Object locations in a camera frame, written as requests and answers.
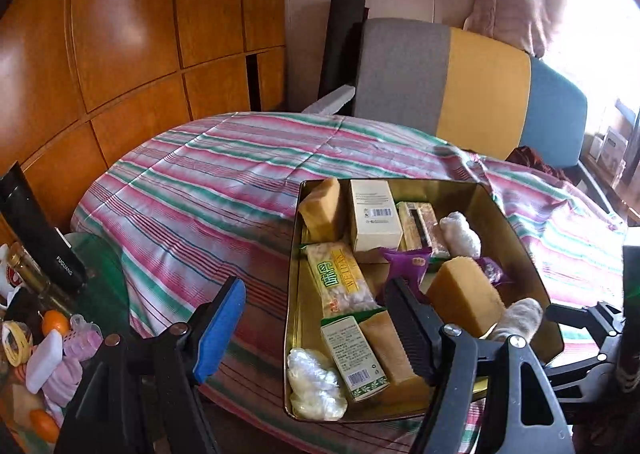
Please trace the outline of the yellow sponge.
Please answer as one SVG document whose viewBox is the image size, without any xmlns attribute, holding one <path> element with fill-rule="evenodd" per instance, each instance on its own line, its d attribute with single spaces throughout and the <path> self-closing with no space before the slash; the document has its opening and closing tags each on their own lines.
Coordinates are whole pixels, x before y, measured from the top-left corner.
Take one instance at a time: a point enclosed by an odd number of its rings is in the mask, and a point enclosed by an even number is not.
<svg viewBox="0 0 640 454">
<path fill-rule="evenodd" d="M 374 400 L 385 405 L 420 406 L 430 402 L 432 389 L 414 374 L 396 328 L 387 311 L 376 313 L 359 324 L 390 385 Z"/>
<path fill-rule="evenodd" d="M 333 243 L 343 237 L 346 215 L 341 184 L 328 177 L 316 186 L 299 204 L 311 244 Z"/>
</svg>

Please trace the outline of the white boxes by window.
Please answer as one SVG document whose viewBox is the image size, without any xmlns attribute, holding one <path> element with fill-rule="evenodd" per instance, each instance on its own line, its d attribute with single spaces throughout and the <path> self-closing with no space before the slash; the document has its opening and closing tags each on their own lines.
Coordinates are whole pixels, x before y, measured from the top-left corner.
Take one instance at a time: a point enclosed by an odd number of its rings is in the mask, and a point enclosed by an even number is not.
<svg viewBox="0 0 640 454">
<path fill-rule="evenodd" d="M 620 183 L 625 171 L 627 147 L 626 137 L 612 127 L 604 135 L 594 134 L 591 140 L 588 156 L 611 177 L 613 186 Z"/>
</svg>

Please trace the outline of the gold tin box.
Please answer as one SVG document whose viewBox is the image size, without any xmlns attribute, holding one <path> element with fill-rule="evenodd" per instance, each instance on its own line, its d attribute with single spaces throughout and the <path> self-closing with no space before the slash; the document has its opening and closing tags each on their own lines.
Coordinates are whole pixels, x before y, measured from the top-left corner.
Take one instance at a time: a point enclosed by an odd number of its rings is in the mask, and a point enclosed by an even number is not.
<svg viewBox="0 0 640 454">
<path fill-rule="evenodd" d="M 514 284 L 498 289 L 503 302 L 513 303 L 530 297 L 541 307 L 551 303 L 532 258 L 487 186 L 393 179 L 390 190 L 398 200 L 428 201 L 437 214 L 461 211 L 480 235 L 484 252 L 514 281 Z M 432 389 L 431 400 L 425 408 L 385 405 L 374 400 L 380 392 L 362 402 L 349 403 L 341 424 L 389 422 L 421 415 L 439 419 L 445 410 L 462 417 L 466 401 L 477 401 L 486 396 L 491 376 L 518 377 L 523 366 L 533 370 L 535 388 L 542 392 L 550 390 L 541 370 L 564 349 L 558 324 L 548 319 L 542 321 L 529 344 L 515 337 L 510 337 L 505 344 L 474 338 L 457 325 L 444 324 L 434 307 L 420 302 L 401 278 L 384 281 L 387 272 L 387 266 L 382 263 L 368 264 L 364 268 L 367 280 L 382 289 L 390 303 L 390 318 L 399 327 L 399 338 L 409 349 L 410 361 Z"/>
</svg>

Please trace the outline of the purple snack packet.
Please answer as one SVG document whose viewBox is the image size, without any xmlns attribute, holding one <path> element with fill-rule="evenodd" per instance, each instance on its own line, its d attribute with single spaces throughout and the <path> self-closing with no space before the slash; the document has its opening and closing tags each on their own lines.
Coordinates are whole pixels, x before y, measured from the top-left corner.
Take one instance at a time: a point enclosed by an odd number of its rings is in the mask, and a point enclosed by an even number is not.
<svg viewBox="0 0 640 454">
<path fill-rule="evenodd" d="M 419 289 L 427 272 L 437 272 L 446 259 L 436 258 L 431 247 L 413 250 L 394 250 L 392 248 L 378 249 L 381 257 L 386 260 L 390 268 L 387 278 L 402 277 L 411 288 Z M 494 287 L 511 285 L 514 281 L 502 267 L 488 257 L 474 258 L 480 270 L 487 276 Z"/>
</svg>

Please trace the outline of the white plastic bag bundle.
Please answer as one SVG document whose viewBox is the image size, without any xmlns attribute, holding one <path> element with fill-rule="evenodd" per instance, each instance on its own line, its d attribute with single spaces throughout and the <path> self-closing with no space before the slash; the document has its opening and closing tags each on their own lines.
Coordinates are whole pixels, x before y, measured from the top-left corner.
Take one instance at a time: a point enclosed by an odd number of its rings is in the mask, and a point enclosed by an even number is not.
<svg viewBox="0 0 640 454">
<path fill-rule="evenodd" d="M 293 348 L 286 359 L 286 374 L 295 416 L 337 422 L 347 411 L 347 399 L 334 364 L 322 352 Z"/>
</svg>

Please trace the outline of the black rolled mat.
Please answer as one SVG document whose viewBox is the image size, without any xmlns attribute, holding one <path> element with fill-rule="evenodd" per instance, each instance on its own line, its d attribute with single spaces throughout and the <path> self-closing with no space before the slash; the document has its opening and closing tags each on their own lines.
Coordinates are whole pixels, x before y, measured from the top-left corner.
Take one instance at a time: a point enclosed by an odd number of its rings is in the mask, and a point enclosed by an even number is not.
<svg viewBox="0 0 640 454">
<path fill-rule="evenodd" d="M 318 98 L 356 81 L 362 29 L 368 19 L 366 0 L 331 0 Z"/>
</svg>

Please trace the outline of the green glass side table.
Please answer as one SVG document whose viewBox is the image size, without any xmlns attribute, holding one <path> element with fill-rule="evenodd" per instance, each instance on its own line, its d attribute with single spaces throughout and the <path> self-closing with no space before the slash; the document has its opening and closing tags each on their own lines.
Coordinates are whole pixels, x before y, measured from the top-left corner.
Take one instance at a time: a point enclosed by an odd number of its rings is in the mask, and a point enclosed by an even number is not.
<svg viewBox="0 0 640 454">
<path fill-rule="evenodd" d="M 38 296 L 23 287 L 14 296 L 1 321 L 19 322 L 29 328 L 34 344 L 43 339 L 44 312 L 80 314 L 101 328 L 103 335 L 129 330 L 129 297 L 119 254 L 99 236 L 69 233 L 67 241 L 84 263 L 88 281 L 76 296 L 52 286 Z M 1 360 L 1 451 L 3 453 L 51 453 L 54 445 L 43 441 L 32 428 L 29 413 L 45 408 L 42 393 L 32 394 L 25 386 L 26 367 L 15 368 Z"/>
</svg>

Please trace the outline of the striped pink green bedsheet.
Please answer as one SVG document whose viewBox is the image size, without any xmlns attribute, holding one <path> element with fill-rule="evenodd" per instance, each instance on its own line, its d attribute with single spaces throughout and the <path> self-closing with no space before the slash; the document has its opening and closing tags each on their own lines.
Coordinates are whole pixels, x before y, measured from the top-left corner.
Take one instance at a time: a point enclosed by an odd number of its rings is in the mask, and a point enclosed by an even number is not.
<svg viewBox="0 0 640 454">
<path fill-rule="evenodd" d="M 305 424 L 283 408 L 283 334 L 299 185 L 323 177 L 483 184 L 552 301 L 623 302 L 623 224 L 570 183 L 462 151 L 418 130 L 351 117 L 240 112 L 168 130 L 120 158 L 81 198 L 72 226 L 122 258 L 134 329 L 156 335 L 242 278 L 247 305 L 204 393 L 311 453 L 403 453 L 414 419 Z"/>
</svg>

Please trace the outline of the wooden wardrobe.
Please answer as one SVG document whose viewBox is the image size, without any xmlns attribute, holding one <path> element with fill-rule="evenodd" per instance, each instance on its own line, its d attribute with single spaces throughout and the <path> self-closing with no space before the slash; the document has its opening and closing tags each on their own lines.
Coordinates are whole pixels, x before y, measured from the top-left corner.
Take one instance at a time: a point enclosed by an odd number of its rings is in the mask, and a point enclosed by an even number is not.
<svg viewBox="0 0 640 454">
<path fill-rule="evenodd" d="M 59 229 L 153 136 L 285 103 L 284 0 L 13 0 L 1 18 L 1 164 Z"/>
</svg>

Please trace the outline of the beige sock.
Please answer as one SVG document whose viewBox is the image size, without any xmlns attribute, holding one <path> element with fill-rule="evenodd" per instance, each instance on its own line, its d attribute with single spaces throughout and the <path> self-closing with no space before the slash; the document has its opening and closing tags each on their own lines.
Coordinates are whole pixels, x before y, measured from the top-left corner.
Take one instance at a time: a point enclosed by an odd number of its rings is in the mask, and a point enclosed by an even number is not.
<svg viewBox="0 0 640 454">
<path fill-rule="evenodd" d="M 529 342 L 537 333 L 543 316 L 544 310 L 536 299 L 518 300 L 506 309 L 487 339 L 504 342 L 512 335 L 518 335 Z"/>
</svg>

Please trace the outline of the large yellow sponge block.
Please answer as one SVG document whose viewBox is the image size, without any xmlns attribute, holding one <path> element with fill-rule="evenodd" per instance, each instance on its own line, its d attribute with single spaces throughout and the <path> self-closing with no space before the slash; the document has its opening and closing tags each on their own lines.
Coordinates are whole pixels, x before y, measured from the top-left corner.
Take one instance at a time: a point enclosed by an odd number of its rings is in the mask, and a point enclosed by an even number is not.
<svg viewBox="0 0 640 454">
<path fill-rule="evenodd" d="M 499 292 L 480 266 L 467 257 L 442 263 L 426 299 L 444 324 L 454 324 L 475 338 L 485 335 L 506 312 Z"/>
</svg>

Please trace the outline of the pink hair rollers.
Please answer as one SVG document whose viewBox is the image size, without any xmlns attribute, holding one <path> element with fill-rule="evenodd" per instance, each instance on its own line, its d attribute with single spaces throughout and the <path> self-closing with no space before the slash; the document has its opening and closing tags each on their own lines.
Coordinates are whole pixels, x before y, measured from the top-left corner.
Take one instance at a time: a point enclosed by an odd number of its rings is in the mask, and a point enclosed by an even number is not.
<svg viewBox="0 0 640 454">
<path fill-rule="evenodd" d="M 87 322 L 81 314 L 70 317 L 70 331 L 63 337 L 63 353 L 70 359 L 85 362 L 91 359 L 103 342 L 100 327 Z"/>
</svg>

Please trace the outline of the brown snack bar pack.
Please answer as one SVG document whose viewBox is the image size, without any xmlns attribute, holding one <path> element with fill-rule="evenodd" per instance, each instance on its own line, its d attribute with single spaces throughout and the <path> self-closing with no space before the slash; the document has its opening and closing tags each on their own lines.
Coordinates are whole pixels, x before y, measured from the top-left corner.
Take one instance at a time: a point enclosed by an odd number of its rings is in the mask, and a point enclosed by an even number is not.
<svg viewBox="0 0 640 454">
<path fill-rule="evenodd" d="M 446 240 L 430 203 L 400 201 L 396 208 L 402 228 L 400 244 L 402 250 L 429 247 L 433 258 L 439 260 L 450 258 Z"/>
</svg>

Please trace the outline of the black Fuguang box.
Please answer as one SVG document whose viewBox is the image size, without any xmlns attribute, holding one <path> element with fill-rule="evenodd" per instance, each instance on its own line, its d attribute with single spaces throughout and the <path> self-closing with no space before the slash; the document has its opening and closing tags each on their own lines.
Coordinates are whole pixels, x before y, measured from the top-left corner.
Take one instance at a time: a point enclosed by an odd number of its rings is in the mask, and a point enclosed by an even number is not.
<svg viewBox="0 0 640 454">
<path fill-rule="evenodd" d="M 53 284 L 69 295 L 81 292 L 87 283 L 85 266 L 47 220 L 17 161 L 1 177 L 1 214 Z"/>
</svg>

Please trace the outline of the yellow sponge front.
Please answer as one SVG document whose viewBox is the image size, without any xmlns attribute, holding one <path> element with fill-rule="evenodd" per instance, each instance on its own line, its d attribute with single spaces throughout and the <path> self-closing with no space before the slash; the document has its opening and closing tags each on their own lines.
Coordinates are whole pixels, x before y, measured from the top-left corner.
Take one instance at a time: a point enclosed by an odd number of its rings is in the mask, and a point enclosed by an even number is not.
<svg viewBox="0 0 640 454">
<path fill-rule="evenodd" d="M 387 311 L 376 313 L 359 324 L 390 385 L 374 400 L 385 405 L 420 406 L 430 402 L 432 389 L 414 374 L 396 328 Z"/>
</svg>

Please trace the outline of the white soap bar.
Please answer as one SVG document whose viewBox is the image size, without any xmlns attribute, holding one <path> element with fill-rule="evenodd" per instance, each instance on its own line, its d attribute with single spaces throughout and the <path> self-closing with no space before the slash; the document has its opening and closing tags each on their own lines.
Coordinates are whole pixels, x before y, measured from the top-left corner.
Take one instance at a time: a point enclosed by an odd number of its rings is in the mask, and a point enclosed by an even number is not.
<svg viewBox="0 0 640 454">
<path fill-rule="evenodd" d="M 52 329 L 29 358 L 26 367 L 26 389 L 36 394 L 63 359 L 63 336 Z"/>
</svg>

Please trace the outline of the beige barcode carton box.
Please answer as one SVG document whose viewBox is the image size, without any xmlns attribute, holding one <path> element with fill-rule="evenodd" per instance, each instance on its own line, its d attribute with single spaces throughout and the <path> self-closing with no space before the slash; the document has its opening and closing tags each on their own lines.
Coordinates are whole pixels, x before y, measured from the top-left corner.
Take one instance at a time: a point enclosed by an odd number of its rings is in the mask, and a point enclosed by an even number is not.
<svg viewBox="0 0 640 454">
<path fill-rule="evenodd" d="M 380 248 L 397 250 L 402 227 L 390 185 L 383 180 L 349 181 L 352 251 L 365 263 L 381 261 Z"/>
</svg>

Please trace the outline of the red cloth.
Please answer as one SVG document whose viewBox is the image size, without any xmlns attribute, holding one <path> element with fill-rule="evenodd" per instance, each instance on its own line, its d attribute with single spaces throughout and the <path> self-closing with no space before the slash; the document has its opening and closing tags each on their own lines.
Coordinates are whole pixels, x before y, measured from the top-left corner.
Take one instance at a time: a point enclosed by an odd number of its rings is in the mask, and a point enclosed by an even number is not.
<svg viewBox="0 0 640 454">
<path fill-rule="evenodd" d="M 549 166 L 548 163 L 544 162 L 540 157 L 540 154 L 529 146 L 514 148 L 513 151 L 510 152 L 509 156 L 506 157 L 506 162 L 515 163 L 516 165 L 548 174 L 550 177 L 555 177 L 561 181 L 572 181 L 563 170 L 553 168 L 552 166 Z"/>
</svg>

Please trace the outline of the green Weidan rice cracker pack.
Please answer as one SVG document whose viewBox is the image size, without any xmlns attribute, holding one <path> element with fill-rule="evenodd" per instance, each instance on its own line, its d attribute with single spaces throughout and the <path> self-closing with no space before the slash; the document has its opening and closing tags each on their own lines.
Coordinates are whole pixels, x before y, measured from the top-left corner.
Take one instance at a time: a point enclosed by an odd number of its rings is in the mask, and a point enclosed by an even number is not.
<svg viewBox="0 0 640 454">
<path fill-rule="evenodd" d="M 376 311 L 371 289 L 344 241 L 303 245 L 324 318 Z"/>
</svg>

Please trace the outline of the orange fruit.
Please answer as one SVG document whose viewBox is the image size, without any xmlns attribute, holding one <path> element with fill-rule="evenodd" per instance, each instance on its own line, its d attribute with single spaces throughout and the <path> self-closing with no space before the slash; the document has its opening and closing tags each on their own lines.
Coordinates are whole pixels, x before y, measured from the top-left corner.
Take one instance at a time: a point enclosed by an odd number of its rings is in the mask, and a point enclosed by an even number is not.
<svg viewBox="0 0 640 454">
<path fill-rule="evenodd" d="M 43 313 L 41 330 L 43 336 L 48 336 L 52 330 L 56 330 L 61 336 L 70 331 L 70 321 L 60 311 L 49 310 Z"/>
</svg>

